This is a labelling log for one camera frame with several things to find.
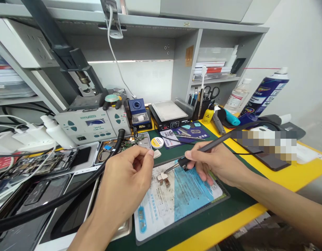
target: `white bottle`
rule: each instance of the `white bottle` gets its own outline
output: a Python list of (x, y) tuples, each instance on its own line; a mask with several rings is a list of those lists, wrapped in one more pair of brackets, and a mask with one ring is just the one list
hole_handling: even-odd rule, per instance
[(238, 112), (239, 107), (243, 104), (249, 93), (246, 89), (246, 85), (250, 84), (251, 81), (252, 80), (250, 78), (245, 78), (242, 81), (242, 84), (232, 91), (232, 94), (224, 107), (226, 110), (232, 114)]
[(58, 125), (55, 120), (50, 119), (44, 115), (40, 117), (46, 126), (46, 132), (64, 149), (71, 149), (76, 147), (75, 144), (64, 132), (64, 130)]
[(232, 67), (235, 59), (237, 58), (238, 46), (235, 45), (230, 60), (226, 62), (225, 67)]

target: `digital display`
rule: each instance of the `digital display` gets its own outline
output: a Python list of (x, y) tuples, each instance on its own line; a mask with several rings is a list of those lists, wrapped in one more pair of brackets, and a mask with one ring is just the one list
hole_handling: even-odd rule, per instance
[(86, 121), (87, 126), (97, 126), (100, 124), (105, 124), (105, 120), (104, 119), (96, 119), (96, 120), (88, 120)]

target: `green repair mat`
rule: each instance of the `green repair mat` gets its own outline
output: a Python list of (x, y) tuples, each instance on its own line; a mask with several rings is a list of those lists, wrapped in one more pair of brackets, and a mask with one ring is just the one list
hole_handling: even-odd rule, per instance
[[(210, 132), (204, 125), (201, 125), (201, 127), (210, 135), (209, 138), (206, 138), (207, 141), (215, 140), (217, 138), (217, 136)], [(154, 137), (160, 137), (159, 133), (156, 130), (149, 131), (148, 133), (150, 139)], [(161, 149), (159, 149), (161, 156), (154, 160), (154, 164), (157, 165), (162, 162), (183, 156), (185, 151), (191, 149), (192, 145), (190, 144), (184, 144), (172, 149), (166, 149), (165, 147), (162, 147)], [(263, 176), (254, 167), (249, 165), (243, 158), (238, 155), (236, 155), (236, 157), (250, 170)], [(216, 223), (226, 220), (257, 203), (252, 197), (242, 192), (241, 190), (230, 187), (223, 182), (222, 185), (230, 194), (231, 197), (229, 199), (204, 210), (202, 213), (189, 218), (188, 220), (182, 222), (181, 224), (178, 224), (177, 226), (174, 226), (168, 231), (142, 244), (141, 246), (136, 245), (135, 226), (133, 223), (132, 232), (123, 238), (111, 242), (107, 250), (164, 251), (185, 241), (198, 232)]]

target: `yellow desk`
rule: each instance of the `yellow desk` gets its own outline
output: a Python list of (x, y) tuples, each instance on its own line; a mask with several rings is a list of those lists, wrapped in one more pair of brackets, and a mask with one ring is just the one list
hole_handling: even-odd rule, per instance
[[(217, 133), (214, 125), (205, 125), (212, 133), (220, 137)], [(232, 148), (235, 152), (248, 153), (238, 143), (232, 139), (228, 139), (225, 143)], [(306, 186), (311, 181), (315, 180), (322, 175), (322, 160), (315, 159), (308, 164), (289, 166), (278, 172), (274, 172), (261, 163), (258, 159), (251, 155), (241, 155), (250, 165), (256, 168), (260, 173), (266, 176), (268, 179), (290, 189), (291, 191), (298, 191), (302, 187)], [(239, 228), (248, 224), (256, 217), (262, 215), (267, 211), (267, 208), (257, 203), (246, 210), (234, 215), (227, 220), (219, 222), (197, 234), (189, 239), (181, 242), (180, 244), (171, 248), (171, 251), (175, 250), (207, 250), (217, 243), (221, 242), (226, 237), (233, 234)]]

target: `pen holder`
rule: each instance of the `pen holder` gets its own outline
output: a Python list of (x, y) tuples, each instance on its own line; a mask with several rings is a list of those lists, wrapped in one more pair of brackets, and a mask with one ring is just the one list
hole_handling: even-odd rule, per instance
[(192, 121), (196, 121), (196, 120), (200, 120), (204, 117), (204, 113), (205, 111), (209, 108), (209, 105), (211, 103), (211, 100), (203, 100), (203, 103), (202, 103), (202, 109), (200, 111), (200, 116), (198, 117), (198, 113), (199, 113), (199, 105), (200, 105), (200, 102), (198, 101), (197, 102), (197, 105), (195, 107), (195, 110), (193, 111), (193, 114), (192, 114), (192, 118), (191, 120)]

